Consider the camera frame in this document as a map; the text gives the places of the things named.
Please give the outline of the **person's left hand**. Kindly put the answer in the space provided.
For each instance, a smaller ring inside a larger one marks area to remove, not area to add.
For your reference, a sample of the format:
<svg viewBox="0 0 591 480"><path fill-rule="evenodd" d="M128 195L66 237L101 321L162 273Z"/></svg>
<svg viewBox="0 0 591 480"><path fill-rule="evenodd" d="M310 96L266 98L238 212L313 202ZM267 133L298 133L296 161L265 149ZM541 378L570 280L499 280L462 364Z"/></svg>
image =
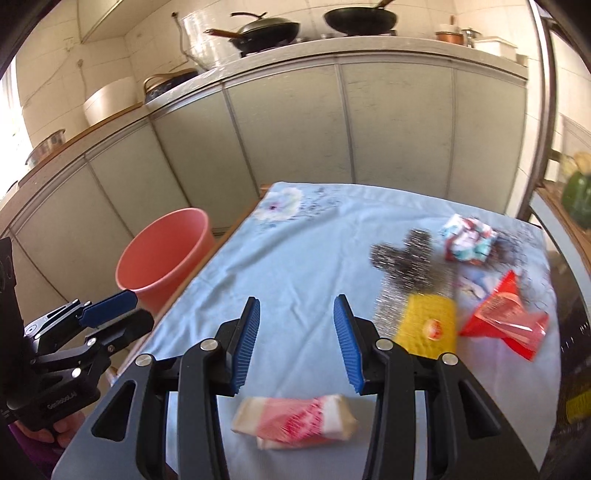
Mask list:
<svg viewBox="0 0 591 480"><path fill-rule="evenodd" d="M12 426L18 428L26 437L32 440L65 449L84 421L84 412L78 411L56 422L50 430L32 431L20 421L14 422Z"/></svg>

